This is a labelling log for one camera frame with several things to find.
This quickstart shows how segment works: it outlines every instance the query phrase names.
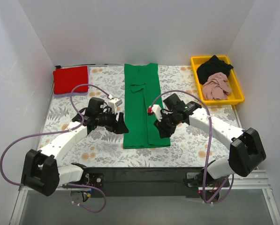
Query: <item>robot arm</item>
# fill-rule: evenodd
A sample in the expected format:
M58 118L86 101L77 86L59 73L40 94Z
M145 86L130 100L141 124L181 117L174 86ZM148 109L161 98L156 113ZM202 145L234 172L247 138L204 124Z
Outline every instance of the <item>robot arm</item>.
M104 100L92 97L88 107L80 111L85 113L84 122L79 128L71 130L82 122L78 114L66 128L68 132L57 136L37 151L30 150L26 154L21 183L49 196L58 186L83 179L83 165L72 164L58 168L57 163L97 126L105 127L115 134L128 133L123 113L116 113L117 106L121 103L120 99L115 98L104 107Z
M166 98L164 103L169 110L161 109L159 105L153 105L148 110L149 115L154 114L157 118L154 125L161 138L170 137L176 126L184 122L209 133L209 116L201 105L195 102L185 104L176 94ZM255 129L243 130L212 116L212 136L229 149L229 158L215 160L208 165L207 182L235 173L246 177L266 159Z

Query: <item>yellow plastic bin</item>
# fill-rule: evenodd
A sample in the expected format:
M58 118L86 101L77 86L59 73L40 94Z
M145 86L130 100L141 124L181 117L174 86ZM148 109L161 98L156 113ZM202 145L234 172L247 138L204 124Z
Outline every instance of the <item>yellow plastic bin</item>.
M191 66L195 77L196 86L198 89L199 98L203 100L206 105L236 105L239 102L244 101L244 95L238 83L234 70L230 70L228 76L228 83L232 89L232 94L227 97L227 100L206 100L202 94L202 85L199 83L197 76L198 67L208 61L212 56L194 56L191 57ZM225 61L227 64L231 64L229 58L226 55L217 55L220 60Z

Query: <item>black cloth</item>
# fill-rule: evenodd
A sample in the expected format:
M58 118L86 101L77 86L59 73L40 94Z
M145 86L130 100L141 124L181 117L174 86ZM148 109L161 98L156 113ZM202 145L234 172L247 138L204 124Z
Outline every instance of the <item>black cloth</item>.
M203 85L211 75L219 72L224 73L228 77L229 71L232 68L234 68L232 65L226 64L223 60L219 60L217 56L213 55L207 62L198 67L197 76L199 83Z

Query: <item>red cloth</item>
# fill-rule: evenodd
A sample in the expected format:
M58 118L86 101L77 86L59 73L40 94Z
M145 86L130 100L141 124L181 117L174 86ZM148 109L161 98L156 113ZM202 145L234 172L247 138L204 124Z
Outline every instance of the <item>red cloth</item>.
M73 67L56 69L53 72L54 93L56 95L67 94L79 84L89 83L88 67ZM77 88L74 92L87 92L88 86Z

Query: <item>table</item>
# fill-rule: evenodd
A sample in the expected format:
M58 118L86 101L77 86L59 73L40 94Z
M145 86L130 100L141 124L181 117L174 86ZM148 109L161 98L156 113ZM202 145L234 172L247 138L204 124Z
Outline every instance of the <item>table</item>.
M159 80L161 91L180 89L197 96L190 67L159 66ZM91 67L90 82L124 102L123 66ZM86 107L91 97L103 98L102 93L90 88L87 97L74 97L77 108ZM188 96L180 95L180 98L185 102L192 100ZM232 106L213 106L210 109L213 115L241 127ZM52 98L43 132L65 129L75 114L68 97ZM42 137L39 146L55 137ZM113 135L99 127L75 145L59 164L65 166L79 162L91 167L204 166L207 139L206 133L184 124L171 137L170 147L126 150L122 148L123 135ZM210 161L228 156L228 150L217 140L213 140L211 152ZM44 197L31 188L20 188L10 224L230 224L232 221L239 225L280 225L269 180L261 170L253 171L247 178L236 175L230 196L213 208L184 196L108 197L104 211L93 214L62 199L69 199L71 191L80 189L59 187L52 196ZM223 188L220 193L224 195L226 191L227 188ZM102 199L91 198L86 204L99 208Z
M198 97L194 76L187 66L159 66L159 82L161 92L167 90L186 90ZM124 112L124 66L91 67L90 83L95 84L114 97L121 98L119 107ZM185 103L193 98L178 94ZM86 107L91 97L107 98L102 92L90 87L89 94L75 96L74 103L78 109ZM211 114L239 126L236 112L231 105L212 106ZM76 115L69 97L52 98L43 132L64 130ZM57 135L44 136L40 139L40 147L48 144ZM134 166L204 166L208 134L187 124L180 124L171 137L171 146L152 149L123 149L123 135L115 135L98 127L87 138L81 140L68 154L58 162L58 166L66 166L78 162L86 166L96 167L134 167ZM213 139L209 161L228 157L228 150L219 141Z

